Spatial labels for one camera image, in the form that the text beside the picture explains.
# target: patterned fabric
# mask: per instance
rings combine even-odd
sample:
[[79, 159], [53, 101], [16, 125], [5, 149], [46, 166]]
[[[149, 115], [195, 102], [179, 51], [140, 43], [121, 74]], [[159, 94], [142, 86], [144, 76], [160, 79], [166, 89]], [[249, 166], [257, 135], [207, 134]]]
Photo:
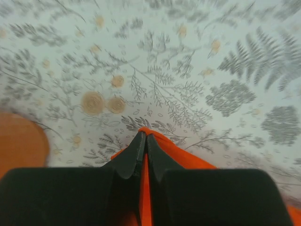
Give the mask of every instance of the patterned fabric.
[[0, 0], [0, 108], [49, 166], [102, 166], [146, 126], [301, 208], [300, 0]]

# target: orange fabric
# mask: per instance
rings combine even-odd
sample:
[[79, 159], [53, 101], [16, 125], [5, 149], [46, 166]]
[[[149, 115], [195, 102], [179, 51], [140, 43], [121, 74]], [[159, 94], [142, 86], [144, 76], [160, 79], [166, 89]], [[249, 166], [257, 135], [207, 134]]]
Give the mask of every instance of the orange fabric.
[[0, 112], [0, 178], [19, 167], [42, 167], [49, 154], [43, 130], [19, 115]]
[[[153, 131], [147, 127], [142, 127], [139, 131], [144, 131], [147, 135], [154, 134], [156, 141], [158, 142], [159, 146], [162, 150], [164, 150], [170, 157], [172, 157], [177, 163], [185, 167], [186, 169], [216, 169], [217, 167], [202, 160], [183, 149], [177, 147], [170, 139]], [[116, 153], [112, 156], [112, 159], [115, 158], [120, 152]], [[150, 197], [150, 185], [148, 178], [148, 161], [147, 156], [144, 159], [143, 163], [143, 171], [142, 171], [142, 182], [144, 182], [143, 189], [141, 189], [141, 196], [140, 196], [140, 214], [142, 218], [142, 226], [152, 226], [151, 221], [151, 197]], [[287, 210], [291, 216], [293, 224], [295, 226], [301, 226], [301, 210], [287, 205]]]

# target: floral pattern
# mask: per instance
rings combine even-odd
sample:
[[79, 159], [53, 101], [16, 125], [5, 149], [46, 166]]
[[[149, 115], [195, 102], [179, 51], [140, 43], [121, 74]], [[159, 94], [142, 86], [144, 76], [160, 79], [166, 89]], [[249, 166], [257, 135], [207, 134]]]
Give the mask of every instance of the floral pattern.
[[301, 208], [299, 0], [0, 2], [0, 109], [49, 166], [98, 167], [142, 126]]

